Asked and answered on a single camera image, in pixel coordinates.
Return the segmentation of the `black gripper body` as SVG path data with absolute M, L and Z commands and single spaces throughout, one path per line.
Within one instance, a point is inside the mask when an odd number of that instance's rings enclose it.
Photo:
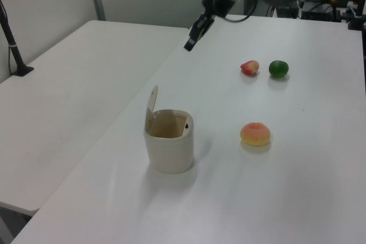
M 225 18 L 235 3 L 235 0 L 202 0 L 204 7 L 203 15 L 207 18 L 211 18 L 214 15 Z

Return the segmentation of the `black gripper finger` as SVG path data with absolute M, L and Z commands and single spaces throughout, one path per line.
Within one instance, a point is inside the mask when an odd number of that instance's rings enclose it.
M 192 25 L 192 28 L 190 30 L 190 33 L 189 33 L 189 38 L 184 46 L 184 48 L 187 50 L 187 51 L 191 51 L 195 44 L 199 41 L 197 38 L 198 38 L 198 34 L 199 34 L 199 27 L 200 25 L 202 24 L 202 21 L 207 19 L 208 18 L 208 15 L 207 13 L 202 13 L 199 18 L 195 21 L 195 23 Z
M 202 24 L 200 25 L 199 29 L 199 34 L 198 34 L 198 40 L 200 40 L 205 33 L 210 29 L 211 25 L 214 23 L 214 18 L 207 18 L 205 20 L 202 21 Z

